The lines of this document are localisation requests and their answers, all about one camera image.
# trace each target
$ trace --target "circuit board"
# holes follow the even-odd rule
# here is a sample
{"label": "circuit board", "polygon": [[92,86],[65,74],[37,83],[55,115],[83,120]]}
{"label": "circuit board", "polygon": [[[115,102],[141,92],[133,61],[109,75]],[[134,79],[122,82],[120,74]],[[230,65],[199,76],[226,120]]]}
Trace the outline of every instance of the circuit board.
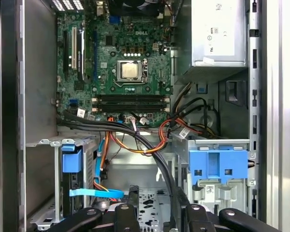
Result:
{"label": "circuit board", "polygon": [[[168,20],[97,17],[90,6],[86,8],[83,14],[58,15],[58,113],[80,108],[90,120],[123,116],[129,123],[135,105],[144,102],[135,115],[146,117],[147,126],[159,126],[167,117],[172,94],[171,52],[162,38]],[[84,31],[82,75],[73,60],[79,54],[73,48],[80,31]],[[112,104],[100,104],[105,99]]]}

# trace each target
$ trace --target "power supply label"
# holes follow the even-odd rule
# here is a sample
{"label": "power supply label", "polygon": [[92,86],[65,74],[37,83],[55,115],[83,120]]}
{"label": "power supply label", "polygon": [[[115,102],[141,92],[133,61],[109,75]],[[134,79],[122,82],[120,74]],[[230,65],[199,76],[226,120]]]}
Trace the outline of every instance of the power supply label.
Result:
{"label": "power supply label", "polygon": [[204,1],[204,55],[235,55],[236,0]]}

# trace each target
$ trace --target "dell logo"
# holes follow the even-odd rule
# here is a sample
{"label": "dell logo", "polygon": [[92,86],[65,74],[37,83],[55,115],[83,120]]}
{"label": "dell logo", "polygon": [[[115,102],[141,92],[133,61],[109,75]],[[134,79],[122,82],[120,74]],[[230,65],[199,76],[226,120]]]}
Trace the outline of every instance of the dell logo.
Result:
{"label": "dell logo", "polygon": [[147,31],[143,30],[143,31],[136,31],[135,35],[148,35]]}

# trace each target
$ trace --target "pci slot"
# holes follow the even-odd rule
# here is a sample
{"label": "pci slot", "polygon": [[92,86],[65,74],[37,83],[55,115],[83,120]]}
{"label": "pci slot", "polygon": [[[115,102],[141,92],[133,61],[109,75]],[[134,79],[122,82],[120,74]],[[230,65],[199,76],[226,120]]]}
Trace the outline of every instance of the pci slot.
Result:
{"label": "pci slot", "polygon": [[77,28],[72,28],[72,58],[71,58],[71,68],[77,69]]}
{"label": "pci slot", "polygon": [[77,78],[82,82],[89,82],[88,76],[85,75],[85,32],[77,32]]}
{"label": "pci slot", "polygon": [[97,108],[93,108],[93,111],[105,112],[105,113],[121,113],[125,112],[165,112],[166,104],[100,104]]}
{"label": "pci slot", "polygon": [[93,32],[93,79],[98,80],[97,69],[98,69],[98,33]]}
{"label": "pci slot", "polygon": [[63,32],[63,72],[69,74],[69,34],[66,30]]}
{"label": "pci slot", "polygon": [[99,95],[99,102],[168,102],[169,98],[161,95]]}

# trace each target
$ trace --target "cooling fan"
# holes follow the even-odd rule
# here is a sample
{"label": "cooling fan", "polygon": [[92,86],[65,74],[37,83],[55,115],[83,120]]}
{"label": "cooling fan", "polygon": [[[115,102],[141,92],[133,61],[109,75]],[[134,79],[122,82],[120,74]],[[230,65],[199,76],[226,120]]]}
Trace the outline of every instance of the cooling fan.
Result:
{"label": "cooling fan", "polygon": [[162,0],[108,0],[111,15],[151,16],[159,15]]}

